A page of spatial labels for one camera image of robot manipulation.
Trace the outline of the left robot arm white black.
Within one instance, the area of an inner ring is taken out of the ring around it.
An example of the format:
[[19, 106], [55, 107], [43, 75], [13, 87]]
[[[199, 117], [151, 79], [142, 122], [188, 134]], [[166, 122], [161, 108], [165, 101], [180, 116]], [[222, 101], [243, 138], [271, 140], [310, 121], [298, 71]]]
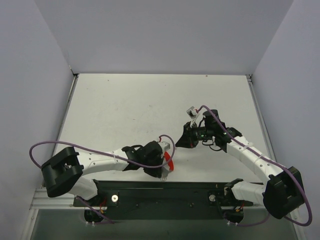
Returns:
[[145, 146], [125, 146], [105, 152], [77, 152], [69, 146], [51, 157], [41, 166], [42, 176], [50, 198], [72, 194], [86, 200], [90, 205], [101, 203], [103, 194], [98, 182], [86, 175], [105, 171], [136, 171], [140, 168], [154, 178], [161, 178], [165, 153], [171, 145], [165, 141], [151, 141]]

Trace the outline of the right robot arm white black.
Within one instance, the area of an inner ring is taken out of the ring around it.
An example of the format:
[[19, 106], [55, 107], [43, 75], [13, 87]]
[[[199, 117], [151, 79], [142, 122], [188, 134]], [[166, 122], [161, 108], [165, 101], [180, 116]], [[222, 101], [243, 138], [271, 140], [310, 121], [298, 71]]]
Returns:
[[237, 178], [227, 183], [223, 189], [225, 201], [264, 206], [276, 219], [305, 203], [301, 174], [295, 167], [286, 168], [265, 156], [242, 133], [220, 121], [215, 109], [205, 111], [200, 123], [196, 123], [197, 109], [191, 107], [186, 113], [191, 120], [184, 124], [182, 136], [175, 144], [177, 148], [193, 149], [202, 143], [215, 152], [223, 151], [238, 159], [261, 181], [258, 184]]

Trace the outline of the metal key holder red handle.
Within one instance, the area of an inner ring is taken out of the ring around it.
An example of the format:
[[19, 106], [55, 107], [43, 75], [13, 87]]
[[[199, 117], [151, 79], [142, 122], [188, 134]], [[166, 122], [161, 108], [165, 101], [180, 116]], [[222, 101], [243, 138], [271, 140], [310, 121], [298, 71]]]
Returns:
[[163, 156], [164, 156], [164, 160], [166, 162], [166, 165], [163, 166], [162, 169], [161, 169], [160, 180], [162, 182], [165, 182], [167, 180], [169, 174], [174, 171], [174, 163], [173, 163], [172, 160], [170, 160], [171, 159], [171, 155], [167, 151], [164, 153]]

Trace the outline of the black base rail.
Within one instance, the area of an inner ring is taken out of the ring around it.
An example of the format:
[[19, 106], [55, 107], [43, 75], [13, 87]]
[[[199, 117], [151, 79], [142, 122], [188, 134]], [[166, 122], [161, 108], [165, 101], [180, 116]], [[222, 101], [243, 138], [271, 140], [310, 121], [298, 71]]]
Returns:
[[114, 220], [215, 220], [253, 203], [228, 199], [223, 182], [98, 181], [88, 204]]

